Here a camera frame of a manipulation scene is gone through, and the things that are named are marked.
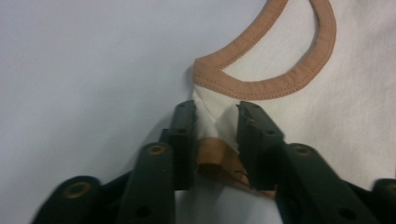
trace white garment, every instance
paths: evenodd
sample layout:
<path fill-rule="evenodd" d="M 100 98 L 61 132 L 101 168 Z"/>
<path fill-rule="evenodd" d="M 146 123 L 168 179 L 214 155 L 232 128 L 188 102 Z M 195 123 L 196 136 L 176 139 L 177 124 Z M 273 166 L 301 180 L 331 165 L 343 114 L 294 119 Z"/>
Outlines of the white garment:
<path fill-rule="evenodd" d="M 301 90 L 254 101 L 284 132 L 287 143 L 319 151 L 341 178 L 370 189 L 396 168 L 396 2 L 331 1 L 337 36 L 330 60 Z M 258 81 L 289 71 L 318 29 L 308 0 L 290 0 L 272 29 L 222 71 Z M 239 99 L 195 85 L 199 137 L 217 137 L 237 150 Z"/>

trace neckline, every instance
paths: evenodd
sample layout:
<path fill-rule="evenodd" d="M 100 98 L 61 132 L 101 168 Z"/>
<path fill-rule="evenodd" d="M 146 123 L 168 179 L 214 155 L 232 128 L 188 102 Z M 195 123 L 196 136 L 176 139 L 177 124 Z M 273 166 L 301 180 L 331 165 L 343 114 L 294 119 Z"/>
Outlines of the neckline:
<path fill-rule="evenodd" d="M 260 81 L 242 81 L 222 71 L 262 39 L 281 15 L 288 0 L 269 0 L 249 27 L 229 45 L 194 63 L 194 83 L 240 100 L 267 100 L 305 87 L 329 61 L 335 43 L 336 23 L 328 0 L 310 0 L 318 17 L 315 45 L 289 72 Z"/>

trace screw hole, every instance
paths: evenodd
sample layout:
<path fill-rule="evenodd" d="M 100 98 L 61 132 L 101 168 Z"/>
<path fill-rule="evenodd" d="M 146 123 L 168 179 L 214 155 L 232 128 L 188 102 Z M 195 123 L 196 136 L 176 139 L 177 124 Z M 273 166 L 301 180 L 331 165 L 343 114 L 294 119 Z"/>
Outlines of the screw hole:
<path fill-rule="evenodd" d="M 350 210 L 350 209 L 341 208 L 338 211 L 338 213 L 341 215 L 341 217 L 344 217 L 346 219 L 349 219 L 349 220 L 355 220 L 356 219 L 355 213 L 352 210 Z"/>
<path fill-rule="evenodd" d="M 308 148 L 296 147 L 295 149 L 296 149 L 297 153 L 299 153 L 300 155 L 303 155 L 303 156 L 311 155 L 311 150 L 309 150 Z"/>
<path fill-rule="evenodd" d="M 79 198 L 84 195 L 86 192 L 90 191 L 91 184 L 88 182 L 77 182 L 69 187 L 64 191 L 64 197 L 68 199 L 75 199 Z"/>
<path fill-rule="evenodd" d="M 149 209 L 149 207 L 141 206 L 141 207 L 138 207 L 138 208 L 136 209 L 136 211 L 134 212 L 134 214 L 135 214 L 137 217 L 149 217 L 149 216 L 151 215 L 151 210 Z"/>
<path fill-rule="evenodd" d="M 154 146 L 148 149 L 148 153 L 150 155 L 160 155 L 165 152 L 165 147 L 163 146 Z"/>

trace white t-shirt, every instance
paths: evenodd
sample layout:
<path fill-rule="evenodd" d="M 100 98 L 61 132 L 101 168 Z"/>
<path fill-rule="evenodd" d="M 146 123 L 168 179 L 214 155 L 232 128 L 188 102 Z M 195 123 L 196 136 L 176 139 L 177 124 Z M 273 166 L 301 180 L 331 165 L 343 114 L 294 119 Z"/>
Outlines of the white t-shirt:
<path fill-rule="evenodd" d="M 235 105 L 247 100 L 342 179 L 370 189 L 394 178 L 395 11 L 394 1 L 268 1 L 235 41 L 195 62 L 205 156 L 219 150 L 211 141 L 237 152 Z"/>

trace white table surface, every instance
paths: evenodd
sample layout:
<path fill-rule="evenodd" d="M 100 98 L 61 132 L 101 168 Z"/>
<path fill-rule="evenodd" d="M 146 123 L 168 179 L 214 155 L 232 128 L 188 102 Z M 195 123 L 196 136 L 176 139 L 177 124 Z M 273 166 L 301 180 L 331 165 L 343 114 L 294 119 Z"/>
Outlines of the white table surface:
<path fill-rule="evenodd" d="M 29 223 L 64 180 L 134 166 L 195 58 L 222 48 L 264 0 L 0 2 L 0 223 Z M 197 178 L 177 223 L 279 223 L 274 202 Z"/>

